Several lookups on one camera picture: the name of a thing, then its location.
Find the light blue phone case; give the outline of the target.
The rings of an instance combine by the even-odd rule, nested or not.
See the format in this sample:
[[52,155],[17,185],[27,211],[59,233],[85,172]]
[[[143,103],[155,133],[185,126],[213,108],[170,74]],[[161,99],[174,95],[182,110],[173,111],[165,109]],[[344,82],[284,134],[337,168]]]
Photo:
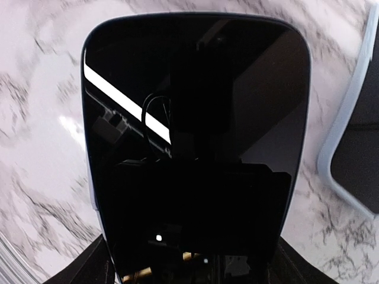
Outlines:
[[378,4],[370,8],[356,67],[317,159],[323,183],[378,218]]

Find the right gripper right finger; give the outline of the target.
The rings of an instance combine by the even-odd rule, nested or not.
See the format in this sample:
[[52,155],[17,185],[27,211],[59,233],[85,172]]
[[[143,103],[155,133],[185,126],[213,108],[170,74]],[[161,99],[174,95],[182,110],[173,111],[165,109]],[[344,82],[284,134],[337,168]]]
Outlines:
[[274,283],[338,284],[307,262],[282,237],[274,254]]

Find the black phone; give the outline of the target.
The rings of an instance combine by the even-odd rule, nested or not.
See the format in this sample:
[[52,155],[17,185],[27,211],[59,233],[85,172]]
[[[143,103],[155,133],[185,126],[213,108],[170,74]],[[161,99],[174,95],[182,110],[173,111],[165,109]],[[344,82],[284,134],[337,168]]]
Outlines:
[[347,128],[333,155],[332,177],[372,214],[378,214],[378,58],[367,70]]
[[300,167],[310,52],[287,22],[119,17],[81,59],[91,198],[121,283],[266,283]]

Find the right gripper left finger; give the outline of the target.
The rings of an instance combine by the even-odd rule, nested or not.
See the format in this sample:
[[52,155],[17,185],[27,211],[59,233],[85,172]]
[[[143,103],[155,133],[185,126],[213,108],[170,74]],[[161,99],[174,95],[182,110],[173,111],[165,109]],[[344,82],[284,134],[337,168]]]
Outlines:
[[112,284],[115,268],[106,241],[97,237],[71,264],[44,284]]

